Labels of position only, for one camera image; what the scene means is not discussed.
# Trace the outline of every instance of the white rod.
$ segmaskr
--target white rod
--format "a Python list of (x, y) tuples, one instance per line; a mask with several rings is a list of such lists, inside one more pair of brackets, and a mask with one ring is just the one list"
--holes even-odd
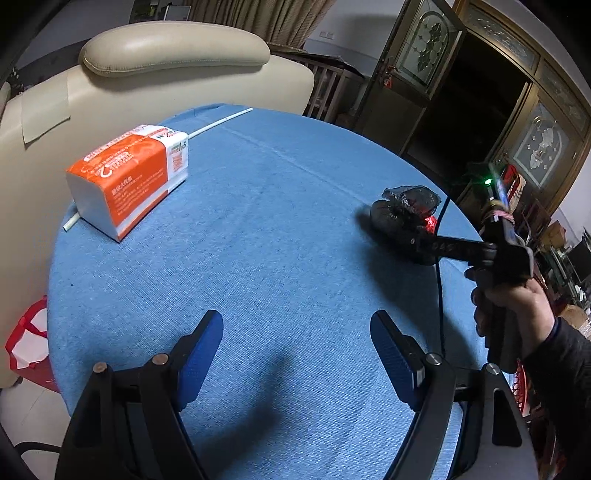
[(227, 116), (225, 118), (222, 118), (221, 120), (218, 120), (217, 122), (207, 125), (206, 127), (200, 128), (199, 130), (195, 130), (192, 134), (189, 134), (189, 139), (192, 139), (193, 137), (196, 137), (197, 135), (202, 134), (203, 132), (206, 132), (210, 128), (217, 127), (218, 125), (220, 125), (224, 122), (227, 122), (228, 120), (232, 120), (232, 118), (236, 118), (237, 116), (244, 115), (245, 113), (248, 113), (248, 112), (252, 112), (252, 108), (247, 108), (246, 110), (243, 110), (242, 112), (238, 112), (233, 115)]
[(70, 218), (66, 223), (64, 223), (64, 230), (67, 232), (70, 228), (74, 226), (74, 224), (78, 220), (80, 220), (80, 214), (76, 212), (74, 215), (72, 215), (72, 218)]

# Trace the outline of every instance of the black sleeve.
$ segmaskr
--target black sleeve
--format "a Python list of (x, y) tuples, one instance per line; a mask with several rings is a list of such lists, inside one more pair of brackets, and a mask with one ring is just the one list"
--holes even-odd
[(569, 457), (589, 431), (591, 342), (558, 318), (548, 339), (523, 364)]

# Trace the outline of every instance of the blue gripper pad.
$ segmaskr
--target blue gripper pad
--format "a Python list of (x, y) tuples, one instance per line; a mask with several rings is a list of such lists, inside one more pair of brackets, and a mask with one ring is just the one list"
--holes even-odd
[(197, 398), (222, 336), (222, 315), (215, 310), (208, 310), (194, 332), (180, 338), (174, 346), (170, 356), (172, 369), (178, 375), (174, 402), (177, 411), (182, 411)]
[(425, 390), (425, 355), (414, 338), (403, 335), (385, 310), (374, 313), (369, 333), (398, 398), (418, 411)]

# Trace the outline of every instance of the orange tissue package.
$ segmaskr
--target orange tissue package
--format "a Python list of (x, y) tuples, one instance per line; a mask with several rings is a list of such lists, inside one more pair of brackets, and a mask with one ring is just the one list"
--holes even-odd
[(80, 216), (112, 239), (125, 235), (187, 178), (187, 134), (140, 125), (66, 170)]

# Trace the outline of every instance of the door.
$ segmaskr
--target door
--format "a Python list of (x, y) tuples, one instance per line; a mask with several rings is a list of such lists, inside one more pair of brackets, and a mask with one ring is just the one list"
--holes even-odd
[(550, 96), (533, 85), (497, 158), (514, 165), (527, 190), (549, 211), (583, 141)]
[(465, 33), (445, 0), (407, 0), (363, 97), (354, 130), (403, 154)]

